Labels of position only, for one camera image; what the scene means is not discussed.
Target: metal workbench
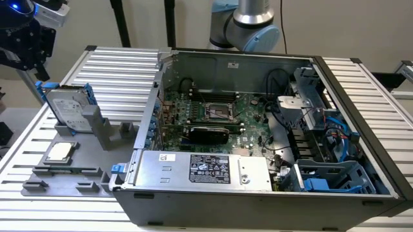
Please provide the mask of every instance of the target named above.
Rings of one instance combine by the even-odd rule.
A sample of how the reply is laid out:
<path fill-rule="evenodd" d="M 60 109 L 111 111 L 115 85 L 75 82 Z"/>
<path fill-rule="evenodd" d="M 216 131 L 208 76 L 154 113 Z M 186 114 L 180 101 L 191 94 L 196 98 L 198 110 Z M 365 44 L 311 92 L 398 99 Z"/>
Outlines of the metal workbench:
<path fill-rule="evenodd" d="M 97 47 L 93 51 L 84 51 L 63 80 L 63 84 L 71 85 L 91 83 L 101 114 L 114 124 L 120 121 L 132 121 L 135 124 L 140 122 L 156 72 L 156 53 L 155 49 Z M 349 59 L 326 58 L 325 60 L 406 179 L 413 184 L 413 143 L 410 142 L 413 131 L 405 130 L 410 125 L 404 120 L 412 116 L 405 115 L 394 99 L 389 99 L 383 94 L 362 64 L 354 64 Z M 375 108 L 369 105 L 371 102 L 378 104 L 374 105 Z M 375 112 L 374 109 L 378 107 L 383 111 Z M 53 114 L 44 105 L 0 161 L 0 231 L 180 230 L 164 227 L 136 227 L 130 222 L 115 198 L 21 196 L 21 184 L 29 178 L 32 167 L 37 165 L 56 135 L 55 123 Z M 385 131 L 383 128 L 387 125 L 400 129 Z M 396 144 L 387 142 L 398 140 L 406 143 L 401 146 L 401 142 Z M 187 229 L 186 231 L 222 230 Z M 349 231 L 412 232 L 413 209 L 393 218 L 375 217 Z"/>

